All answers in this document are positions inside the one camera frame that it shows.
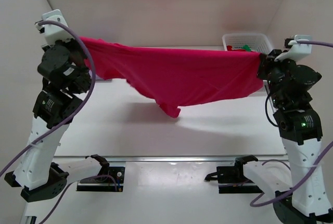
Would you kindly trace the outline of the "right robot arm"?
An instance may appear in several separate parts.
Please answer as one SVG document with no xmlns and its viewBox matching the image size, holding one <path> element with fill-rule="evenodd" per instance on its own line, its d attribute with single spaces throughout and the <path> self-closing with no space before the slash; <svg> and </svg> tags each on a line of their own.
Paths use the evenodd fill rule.
<svg viewBox="0 0 333 224">
<path fill-rule="evenodd" d="M 274 108 L 268 120 L 279 131 L 291 182 L 279 179 L 266 161 L 253 155 L 237 157 L 231 166 L 217 167 L 205 180 L 217 181 L 221 194 L 256 193 L 258 197 L 250 205 L 272 205 L 282 223 L 332 223 L 332 204 L 321 167 L 328 148 L 322 148 L 321 119 L 310 104 L 309 94 L 321 74 L 298 65 L 291 52 L 275 49 L 260 55 L 257 76 L 266 83 L 265 101 Z M 263 196 L 267 197 L 265 202 L 259 199 Z"/>
</svg>

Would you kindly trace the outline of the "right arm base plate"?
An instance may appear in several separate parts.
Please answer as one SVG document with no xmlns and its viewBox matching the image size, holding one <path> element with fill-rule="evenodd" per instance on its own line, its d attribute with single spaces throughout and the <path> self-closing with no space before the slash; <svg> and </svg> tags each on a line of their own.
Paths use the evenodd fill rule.
<svg viewBox="0 0 333 224">
<path fill-rule="evenodd" d="M 219 194 L 262 193 L 262 190 L 246 178 L 236 166 L 218 166 L 216 172 L 207 174 L 204 180 L 217 181 Z"/>
</svg>

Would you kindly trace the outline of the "pink t-shirt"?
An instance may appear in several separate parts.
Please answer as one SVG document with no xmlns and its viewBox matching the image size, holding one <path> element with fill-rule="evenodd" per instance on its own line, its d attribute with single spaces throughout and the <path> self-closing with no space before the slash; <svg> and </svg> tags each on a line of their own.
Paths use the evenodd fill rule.
<svg viewBox="0 0 333 224">
<path fill-rule="evenodd" d="M 82 37 L 104 79 L 125 79 L 141 95 L 154 99 L 170 117 L 180 108 L 247 97 L 263 86 L 257 77 L 261 54 L 131 47 Z"/>
</svg>

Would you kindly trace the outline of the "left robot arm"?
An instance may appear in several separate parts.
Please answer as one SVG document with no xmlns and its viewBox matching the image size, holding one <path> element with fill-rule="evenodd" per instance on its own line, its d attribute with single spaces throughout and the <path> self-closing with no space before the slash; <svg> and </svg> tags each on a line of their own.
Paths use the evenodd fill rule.
<svg viewBox="0 0 333 224">
<path fill-rule="evenodd" d="M 84 62 L 87 56 L 76 40 L 58 40 L 43 50 L 37 67 L 43 86 L 33 107 L 28 150 L 18 167 L 5 175 L 11 187 L 22 188 L 21 197 L 28 203 L 52 199 L 72 182 L 90 177 L 104 181 L 109 174 L 109 163 L 99 155 L 68 164 L 53 162 L 72 122 L 69 116 L 82 109 L 83 100 L 78 95 L 90 94 L 92 78 Z"/>
</svg>

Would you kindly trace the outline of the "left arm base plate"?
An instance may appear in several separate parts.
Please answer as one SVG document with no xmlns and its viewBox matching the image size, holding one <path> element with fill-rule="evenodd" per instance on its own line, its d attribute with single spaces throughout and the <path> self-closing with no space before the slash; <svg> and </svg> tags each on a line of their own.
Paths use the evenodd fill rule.
<svg viewBox="0 0 333 224">
<path fill-rule="evenodd" d="M 78 192 L 123 192 L 125 167 L 109 166 L 103 177 L 88 178 L 79 181 L 76 185 Z"/>
</svg>

